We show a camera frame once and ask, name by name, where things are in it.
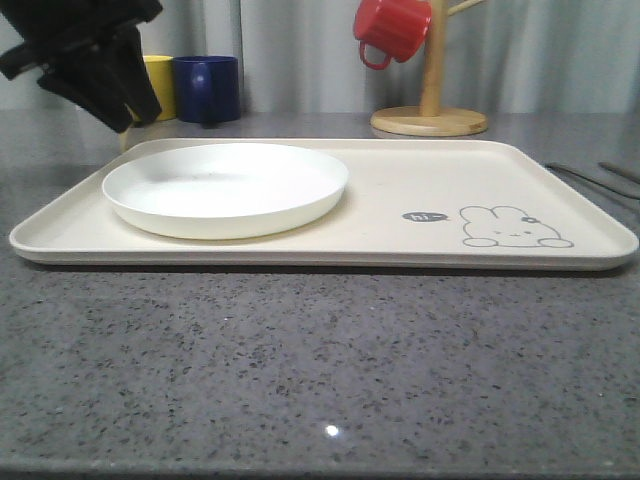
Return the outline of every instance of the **chopsticks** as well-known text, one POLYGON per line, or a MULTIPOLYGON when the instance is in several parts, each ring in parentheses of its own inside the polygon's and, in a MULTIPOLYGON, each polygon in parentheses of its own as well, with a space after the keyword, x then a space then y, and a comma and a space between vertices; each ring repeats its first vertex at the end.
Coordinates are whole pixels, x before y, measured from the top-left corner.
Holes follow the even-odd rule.
MULTIPOLYGON (((608 162, 600 162, 598 163, 598 166, 603 170, 607 170, 608 172, 611 172, 615 175, 618 175, 619 177, 629 180, 637 185, 640 185, 640 174, 636 172, 633 172, 623 167, 618 167, 617 165, 613 165, 612 163, 608 163, 608 162)), ((562 165, 560 163, 547 163, 545 167, 548 168, 549 170, 553 170, 554 172, 568 173, 570 175, 586 180, 587 182, 598 185, 599 187, 602 187, 606 190, 609 190, 610 192, 616 193, 623 197, 631 198, 633 200, 640 200, 640 194, 631 193, 626 190, 623 190, 615 185, 612 185, 610 183, 607 183, 602 180, 591 177, 589 175, 586 175, 581 171, 576 170, 573 167, 569 167, 568 165, 562 165)))

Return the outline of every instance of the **countertop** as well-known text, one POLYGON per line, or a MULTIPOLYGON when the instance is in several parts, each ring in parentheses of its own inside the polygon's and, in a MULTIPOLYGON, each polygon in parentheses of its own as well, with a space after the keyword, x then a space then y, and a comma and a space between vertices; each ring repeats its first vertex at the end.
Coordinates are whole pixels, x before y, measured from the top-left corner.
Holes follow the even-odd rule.
MULTIPOLYGON (((5 238, 119 154, 92 122, 0 113, 5 238)), ((366 113, 254 114, 120 140, 172 136, 395 137, 366 113)), ((472 138, 640 170, 637 115, 490 116, 472 138)), ((638 201, 566 180, 640 233, 638 201)), ((640 477, 637 255, 593 273, 46 267, 5 240, 0 270, 2 478, 640 477)))

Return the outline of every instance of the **black mount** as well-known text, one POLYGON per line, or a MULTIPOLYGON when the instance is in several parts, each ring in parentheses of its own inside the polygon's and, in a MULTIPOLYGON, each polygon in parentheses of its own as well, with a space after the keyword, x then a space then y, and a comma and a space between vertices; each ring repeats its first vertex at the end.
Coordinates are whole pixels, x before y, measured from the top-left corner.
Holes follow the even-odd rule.
POLYGON ((0 12, 25 40, 0 56, 0 71, 12 80, 41 67, 38 85, 116 132, 131 125, 129 109, 152 122, 161 107, 136 25, 161 11, 158 0, 0 0, 0 12))

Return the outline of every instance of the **white tray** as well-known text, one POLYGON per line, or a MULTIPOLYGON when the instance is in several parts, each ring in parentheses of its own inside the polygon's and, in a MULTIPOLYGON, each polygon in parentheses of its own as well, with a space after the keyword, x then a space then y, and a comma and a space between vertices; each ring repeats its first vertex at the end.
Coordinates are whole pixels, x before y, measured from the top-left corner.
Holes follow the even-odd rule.
POLYGON ((18 255, 49 264, 547 270, 609 269, 638 248, 631 231, 516 148, 395 139, 146 142, 16 226, 10 241, 18 255), (124 162, 173 148, 240 141, 311 148, 339 158, 350 174, 343 198, 324 217, 288 232, 198 241, 138 230, 102 195, 102 179, 124 162))

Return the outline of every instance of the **wooden base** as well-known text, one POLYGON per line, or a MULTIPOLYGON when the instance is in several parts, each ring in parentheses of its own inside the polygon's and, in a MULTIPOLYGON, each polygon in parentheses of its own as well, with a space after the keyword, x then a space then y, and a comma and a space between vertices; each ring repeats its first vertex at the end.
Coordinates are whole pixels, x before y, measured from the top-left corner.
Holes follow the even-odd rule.
POLYGON ((437 117, 423 117, 418 107, 378 110, 371 117, 378 130, 420 137, 472 135, 487 129, 487 117, 461 108, 443 108, 437 117))

